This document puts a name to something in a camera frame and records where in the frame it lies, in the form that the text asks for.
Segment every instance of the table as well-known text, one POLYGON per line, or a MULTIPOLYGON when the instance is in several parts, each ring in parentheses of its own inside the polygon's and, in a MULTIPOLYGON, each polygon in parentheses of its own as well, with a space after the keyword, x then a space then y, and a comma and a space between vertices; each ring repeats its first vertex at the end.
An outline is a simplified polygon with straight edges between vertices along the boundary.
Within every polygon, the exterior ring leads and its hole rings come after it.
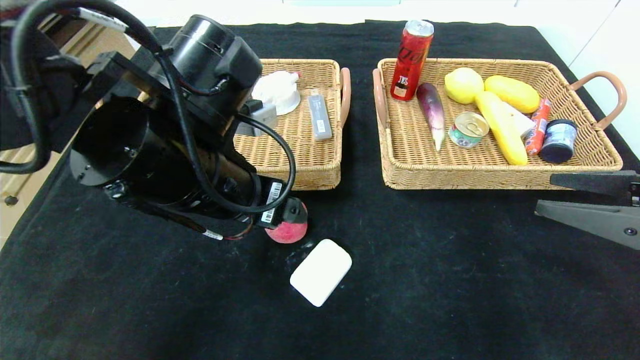
MULTIPOLYGON (((371 70, 396 55, 402 27, 233 27, 260 57, 332 58, 351 69, 342 182, 298 193, 312 218, 297 244, 262 231, 208 240, 83 188, 61 161, 0 253, 0 357, 640 358, 638 253, 533 215, 536 199, 594 197, 384 186, 371 70), (323 238, 353 266, 316 308, 289 276, 323 238)), ((435 29, 431 57, 546 60, 575 80, 534 28, 435 29)), ((155 31, 167 41, 175 29, 155 31)), ((637 169, 615 130, 607 134, 625 168, 637 169)))

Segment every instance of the eggplant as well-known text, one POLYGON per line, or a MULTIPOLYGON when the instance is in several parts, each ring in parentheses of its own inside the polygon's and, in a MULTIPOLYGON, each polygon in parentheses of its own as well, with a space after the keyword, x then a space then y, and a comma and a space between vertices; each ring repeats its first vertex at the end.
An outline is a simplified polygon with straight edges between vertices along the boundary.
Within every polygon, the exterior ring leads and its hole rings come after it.
POLYGON ((418 86, 415 96, 420 103, 424 117, 429 123, 436 151, 440 151, 444 140, 444 110, 442 109, 442 101, 438 95, 438 89, 431 83, 423 83, 418 86))

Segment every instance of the small white box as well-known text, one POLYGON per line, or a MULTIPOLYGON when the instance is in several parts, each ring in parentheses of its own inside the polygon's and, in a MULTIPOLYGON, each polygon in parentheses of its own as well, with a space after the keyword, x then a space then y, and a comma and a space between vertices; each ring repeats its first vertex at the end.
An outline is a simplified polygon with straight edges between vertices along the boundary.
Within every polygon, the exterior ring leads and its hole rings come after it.
POLYGON ((322 306, 351 268, 351 256, 329 239, 320 241, 291 274, 289 282, 309 302, 322 306))

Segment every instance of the soda can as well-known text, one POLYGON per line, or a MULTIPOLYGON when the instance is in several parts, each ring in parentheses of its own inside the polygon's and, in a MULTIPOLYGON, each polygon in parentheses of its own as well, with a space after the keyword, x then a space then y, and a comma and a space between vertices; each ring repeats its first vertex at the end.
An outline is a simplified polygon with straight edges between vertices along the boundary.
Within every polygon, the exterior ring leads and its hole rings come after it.
POLYGON ((449 129, 449 138, 457 146, 474 147, 489 133, 489 124, 480 115, 464 112, 454 120, 449 129))
POLYGON ((404 25, 402 43, 391 82, 391 96, 395 99, 409 101, 415 94, 432 39, 432 23, 410 20, 404 25))

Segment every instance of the tin can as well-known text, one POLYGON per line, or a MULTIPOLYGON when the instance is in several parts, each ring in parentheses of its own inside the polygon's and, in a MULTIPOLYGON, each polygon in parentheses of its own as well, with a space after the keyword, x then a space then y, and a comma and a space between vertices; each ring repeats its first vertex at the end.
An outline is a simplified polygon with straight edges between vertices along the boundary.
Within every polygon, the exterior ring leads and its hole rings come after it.
POLYGON ((391 82, 393 98, 409 101, 415 94, 432 39, 432 23, 410 20, 404 25, 402 43, 391 82))
POLYGON ((489 133, 486 120, 470 111, 464 112, 453 122, 449 129, 449 138, 460 147, 474 147, 489 133))
POLYGON ((531 120, 536 123, 536 127, 531 129, 529 134, 525 136, 524 146, 527 150, 527 154, 530 156, 537 155, 542 149, 542 143, 545 140, 545 133, 547 132, 547 122, 549 119, 549 112, 551 111, 551 101, 548 99, 540 100, 540 107, 533 113, 531 120))

